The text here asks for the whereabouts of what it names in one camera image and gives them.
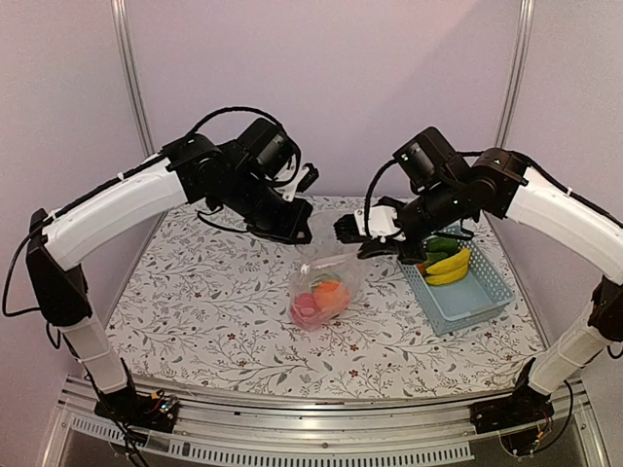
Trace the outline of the green toy watermelon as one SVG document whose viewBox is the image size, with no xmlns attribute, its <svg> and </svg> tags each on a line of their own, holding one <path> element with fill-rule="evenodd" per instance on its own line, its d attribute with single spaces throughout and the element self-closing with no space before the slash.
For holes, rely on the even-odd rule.
<svg viewBox="0 0 623 467">
<path fill-rule="evenodd" d="M 320 284 L 322 284 L 323 282 L 330 282 L 330 281 L 336 281 L 336 282 L 341 282 L 342 279 L 341 277 L 336 274 L 336 273 L 322 273 L 320 275 L 317 275 L 312 281 L 311 281 L 311 286 L 312 287 L 317 287 Z"/>
</svg>

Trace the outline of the orange toy orange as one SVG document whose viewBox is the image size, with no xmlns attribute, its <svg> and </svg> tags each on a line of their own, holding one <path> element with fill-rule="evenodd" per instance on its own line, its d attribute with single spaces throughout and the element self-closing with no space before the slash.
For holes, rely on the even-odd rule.
<svg viewBox="0 0 623 467">
<path fill-rule="evenodd" d="M 341 281 L 322 281 L 312 292 L 317 307 L 322 311 L 344 310 L 350 302 L 348 287 Z"/>
</svg>

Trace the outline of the clear zip top bag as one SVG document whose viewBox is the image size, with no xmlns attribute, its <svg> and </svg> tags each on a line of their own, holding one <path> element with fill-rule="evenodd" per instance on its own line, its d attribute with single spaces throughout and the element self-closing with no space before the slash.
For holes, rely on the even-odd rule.
<svg viewBox="0 0 623 467">
<path fill-rule="evenodd" d="M 295 247 L 298 267 L 290 276 L 289 314 L 304 330 L 314 331 L 346 311 L 363 285 L 358 246 L 342 243 L 335 234 L 334 224 L 347 214 L 338 209 L 312 214 L 311 243 Z"/>
</svg>

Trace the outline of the yellow toy banana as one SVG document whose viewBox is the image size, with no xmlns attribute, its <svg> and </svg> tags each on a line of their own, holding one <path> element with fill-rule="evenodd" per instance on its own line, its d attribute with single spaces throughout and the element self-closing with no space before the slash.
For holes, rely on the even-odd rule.
<svg viewBox="0 0 623 467">
<path fill-rule="evenodd" d="M 425 270 L 425 282 L 430 286 L 443 286 L 462 280 L 469 271 L 471 251 L 462 248 L 452 257 L 439 261 Z"/>
</svg>

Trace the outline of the red toy apple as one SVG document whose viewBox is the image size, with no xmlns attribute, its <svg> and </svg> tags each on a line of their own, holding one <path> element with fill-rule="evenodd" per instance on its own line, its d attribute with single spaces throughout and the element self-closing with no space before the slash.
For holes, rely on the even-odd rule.
<svg viewBox="0 0 623 467">
<path fill-rule="evenodd" d="M 297 295 L 290 307 L 290 315 L 294 324 L 304 329 L 315 329 L 321 325 L 321 312 L 311 293 Z"/>
</svg>

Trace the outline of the light blue perforated basket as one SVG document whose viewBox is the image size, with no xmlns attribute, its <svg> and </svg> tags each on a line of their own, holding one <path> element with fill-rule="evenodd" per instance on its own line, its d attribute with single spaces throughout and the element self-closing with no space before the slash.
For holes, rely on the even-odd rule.
<svg viewBox="0 0 623 467">
<path fill-rule="evenodd" d="M 444 232 L 458 235 L 459 245 L 471 250 L 469 268 L 463 279 L 449 285 L 431 286 L 415 266 L 399 266 L 438 336 L 495 319 L 515 299 L 511 287 L 474 237 L 468 238 L 458 223 L 445 228 Z"/>
</svg>

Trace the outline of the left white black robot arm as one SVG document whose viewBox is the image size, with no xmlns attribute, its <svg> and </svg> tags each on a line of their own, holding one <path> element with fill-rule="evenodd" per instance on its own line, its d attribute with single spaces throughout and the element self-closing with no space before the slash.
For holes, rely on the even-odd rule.
<svg viewBox="0 0 623 467">
<path fill-rule="evenodd" d="M 92 310 L 82 261 L 143 221 L 200 200 L 212 211 L 237 213 L 249 234 L 308 244 L 312 206 L 300 195 L 317 178 L 282 124 L 259 113 L 240 136 L 222 144 L 192 128 L 81 198 L 32 216 L 25 262 L 41 313 L 122 421 L 137 421 L 145 404 Z"/>
</svg>

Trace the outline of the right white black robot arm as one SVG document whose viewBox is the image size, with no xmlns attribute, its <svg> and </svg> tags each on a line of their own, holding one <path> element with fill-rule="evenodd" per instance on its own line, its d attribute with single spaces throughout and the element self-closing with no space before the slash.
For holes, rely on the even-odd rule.
<svg viewBox="0 0 623 467">
<path fill-rule="evenodd" d="M 395 254 L 413 261 L 423 241 L 452 223 L 487 212 L 558 241 L 603 275 L 583 314 L 548 350 L 534 358 L 503 415 L 523 424 L 567 377 L 622 340 L 622 224 L 564 187 L 531 158 L 492 148 L 474 163 L 430 126 L 394 152 L 390 165 L 408 176 L 409 203 L 366 200 L 354 214 L 362 256 Z"/>
</svg>

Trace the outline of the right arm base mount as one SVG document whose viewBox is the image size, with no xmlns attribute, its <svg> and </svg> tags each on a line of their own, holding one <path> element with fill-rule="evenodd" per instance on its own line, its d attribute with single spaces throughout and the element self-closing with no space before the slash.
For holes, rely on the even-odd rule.
<svg viewBox="0 0 623 467">
<path fill-rule="evenodd" d="M 470 422 L 477 434 L 531 427 L 501 437 L 502 447 L 514 456 L 534 454 L 550 426 L 554 409 L 549 395 L 529 387 L 529 377 L 520 376 L 513 391 L 505 397 L 477 402 L 469 407 Z"/>
</svg>

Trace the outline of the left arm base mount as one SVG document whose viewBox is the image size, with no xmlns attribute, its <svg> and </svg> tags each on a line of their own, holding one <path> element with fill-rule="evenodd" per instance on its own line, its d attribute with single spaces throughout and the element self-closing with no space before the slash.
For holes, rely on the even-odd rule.
<svg viewBox="0 0 623 467">
<path fill-rule="evenodd" d="M 150 395 L 137 392 L 132 375 L 124 359 L 121 359 L 126 383 L 119 390 L 104 393 L 93 387 L 98 402 L 94 413 L 121 425 L 139 427 L 162 433 L 172 433 L 180 404 L 174 394 L 159 389 Z"/>
</svg>

